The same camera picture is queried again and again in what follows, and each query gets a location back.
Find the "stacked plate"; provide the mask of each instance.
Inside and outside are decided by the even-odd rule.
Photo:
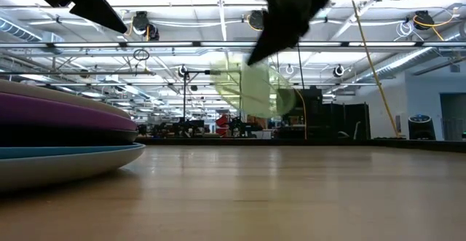
[[[0,191],[117,169],[143,153],[120,109],[64,92],[0,81]]]

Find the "white wall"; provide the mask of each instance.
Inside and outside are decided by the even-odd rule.
[[[406,74],[408,114],[426,114],[433,118],[435,136],[443,140],[441,93],[466,92],[461,77],[411,76]]]
[[[401,135],[408,136],[408,114],[406,100],[405,74],[398,74],[394,79],[386,79],[382,81],[385,97],[388,101],[388,106],[392,112],[393,119],[400,115],[401,119]],[[384,102],[377,86],[361,87],[356,91],[356,96],[349,101],[342,103],[367,103],[369,105],[369,119],[371,122],[371,137],[395,137],[395,132],[392,128],[392,123],[388,117]]]

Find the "ceiling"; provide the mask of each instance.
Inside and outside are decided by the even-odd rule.
[[[107,1],[122,16],[128,27],[130,27],[135,12],[147,11],[151,22],[159,30],[161,42],[251,42],[257,38],[260,32],[253,30],[244,19],[247,18],[251,10],[266,8],[266,4],[260,0],[223,0],[224,20],[226,23],[224,25],[225,32],[222,33],[222,13],[219,0]],[[436,28],[442,33],[462,21],[462,18],[466,15],[466,8],[463,6],[465,2],[466,0],[355,0],[360,9],[363,32],[368,42],[436,40],[437,37],[432,30],[419,31],[404,28],[406,34],[403,34],[400,32],[401,24],[406,18],[411,19],[415,11],[427,10],[435,23],[451,20],[450,23]],[[143,37],[137,35],[134,31],[130,35],[121,35],[71,15],[68,11],[69,8],[53,9],[43,0],[0,0],[0,17],[14,21],[17,25],[38,36],[44,32],[51,32],[62,37],[65,42],[124,42],[125,40],[140,42],[143,40]],[[351,0],[331,0],[327,7],[321,10],[315,19],[310,22],[311,30],[301,40],[303,42],[360,42],[360,31],[353,15],[354,9]],[[0,41],[23,42],[23,40],[4,32],[0,32]],[[16,56],[26,57],[39,65],[28,68],[34,71],[43,71],[42,66],[50,70],[53,58],[55,58],[55,65],[63,64],[60,71],[66,72],[81,71],[84,68],[88,68],[89,71],[134,71],[136,65],[135,60],[131,62],[131,67],[127,63],[127,60],[133,58],[133,50],[131,49],[125,52],[116,49],[90,49],[84,51],[70,48],[64,49],[60,55],[46,53],[41,50],[16,49],[9,51]],[[86,52],[93,54],[93,56],[85,55]],[[212,65],[222,64],[227,55],[230,63],[241,63],[244,61],[248,50],[204,50],[187,47],[176,48],[175,52],[170,48],[156,48],[150,49],[150,53],[151,57],[143,63],[143,67],[147,67],[150,72],[157,75],[139,74],[135,76],[135,74],[120,74],[117,80],[130,83],[179,83],[182,80],[178,77],[177,72],[182,65],[185,65],[191,71],[203,71],[209,69]],[[391,55],[393,55],[392,51],[377,50],[371,53],[371,58],[375,63],[378,63]],[[293,83],[301,83],[300,63],[303,68],[303,79],[309,83],[341,83],[342,80],[335,79],[332,74],[333,68],[337,65],[352,70],[347,71],[345,76],[353,76],[368,68],[368,61],[363,50],[335,50],[330,52],[304,50],[301,51],[300,55],[297,50],[290,50],[268,59],[268,63],[273,67],[278,66],[278,71]],[[91,76],[88,79],[82,79],[78,76],[68,76],[64,81],[102,82],[101,79],[96,79],[96,77]],[[209,76],[200,74],[192,82],[205,83],[208,81]],[[179,100],[179,96],[176,95],[177,92],[173,91],[173,87],[144,86],[138,87],[138,89],[157,99],[171,100],[171,105],[175,105],[175,100]],[[197,93],[215,95],[216,91],[213,87],[206,86],[200,87]],[[121,99],[122,96],[118,94],[114,97],[110,96],[110,98]],[[132,99],[133,96],[129,95],[125,98]]]

